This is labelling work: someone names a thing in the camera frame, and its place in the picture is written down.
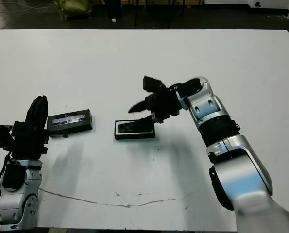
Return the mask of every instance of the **black cable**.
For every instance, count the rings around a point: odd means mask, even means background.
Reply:
[[[11,153],[12,152],[10,151],[4,158],[4,165],[3,165],[2,170],[0,171],[0,179],[2,178],[2,175],[5,172],[5,168],[6,168],[7,162],[10,161],[10,154]]]

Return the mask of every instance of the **crack on table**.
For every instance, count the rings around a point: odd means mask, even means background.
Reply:
[[[150,201],[144,204],[140,204],[140,205],[123,205],[123,204],[119,204],[119,205],[114,205],[114,204],[108,204],[108,203],[99,203],[99,202],[95,202],[95,201],[90,201],[90,200],[85,200],[85,199],[81,199],[81,198],[74,198],[74,197],[70,197],[70,196],[66,196],[66,195],[62,195],[60,193],[53,193],[51,191],[39,188],[39,190],[51,194],[51,195],[55,195],[58,197],[63,197],[63,198],[68,198],[68,199],[72,199],[72,200],[79,200],[79,201],[83,201],[83,202],[87,202],[90,204],[95,204],[95,205],[106,205],[106,206],[114,206],[114,207],[124,207],[124,208],[131,208],[131,207],[140,207],[140,206],[144,206],[144,205],[148,205],[148,204],[152,204],[152,203],[157,203],[157,202],[164,202],[164,201],[177,201],[178,199],[165,199],[165,200],[154,200],[154,201]]]

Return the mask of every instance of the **white wall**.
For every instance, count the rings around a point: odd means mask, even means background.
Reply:
[[[205,0],[206,4],[248,4],[255,7],[260,2],[261,8],[289,9],[289,0]]]

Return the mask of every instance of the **green bag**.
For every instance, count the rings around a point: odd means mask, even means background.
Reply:
[[[88,16],[92,10],[91,0],[54,0],[54,3],[63,21],[74,16]]]

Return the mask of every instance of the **cable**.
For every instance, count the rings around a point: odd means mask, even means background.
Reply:
[[[28,9],[21,10],[21,11],[0,11],[0,13],[6,13],[6,14],[21,13],[21,12],[26,12],[26,11],[29,11],[29,10],[32,10],[32,9],[44,9],[44,8],[50,8],[50,7],[53,7],[53,6],[54,6],[54,4],[49,5],[49,6],[42,6],[42,5],[46,4],[47,2],[48,2],[48,1],[45,1],[44,3],[42,3],[42,4],[40,4],[40,5],[37,5],[37,6],[28,6],[28,5],[21,4],[21,3],[19,3],[19,2],[5,2],[5,3],[0,3],[0,5],[16,4],[16,5],[19,5],[19,6],[23,6],[23,7],[28,8]]]
[[[0,179],[2,178],[2,175],[5,172],[5,168],[6,168],[7,162],[10,161],[10,154],[11,153],[12,152],[10,151],[4,158],[4,165],[3,165],[2,170],[0,171]]]

